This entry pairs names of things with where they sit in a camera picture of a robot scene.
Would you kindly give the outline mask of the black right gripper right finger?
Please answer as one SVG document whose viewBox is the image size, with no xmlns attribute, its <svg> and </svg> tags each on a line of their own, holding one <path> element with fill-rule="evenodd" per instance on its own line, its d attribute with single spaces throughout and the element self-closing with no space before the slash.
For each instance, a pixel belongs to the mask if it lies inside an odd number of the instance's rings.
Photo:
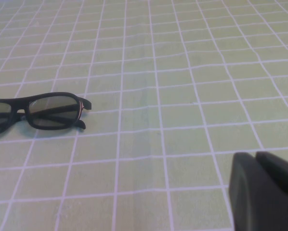
<svg viewBox="0 0 288 231">
<path fill-rule="evenodd" d="M 273 181 L 288 191 L 288 161 L 269 152 L 257 152 L 255 158 Z"/>
</svg>

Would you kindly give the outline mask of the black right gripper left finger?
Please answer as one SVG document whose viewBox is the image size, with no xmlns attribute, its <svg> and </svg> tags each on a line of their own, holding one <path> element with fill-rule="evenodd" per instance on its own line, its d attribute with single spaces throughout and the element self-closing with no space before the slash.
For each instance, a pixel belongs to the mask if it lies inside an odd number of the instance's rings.
<svg viewBox="0 0 288 231">
<path fill-rule="evenodd" d="M 288 231 L 288 191 L 283 191 L 255 156 L 233 156 L 229 198 L 236 231 Z"/>
</svg>

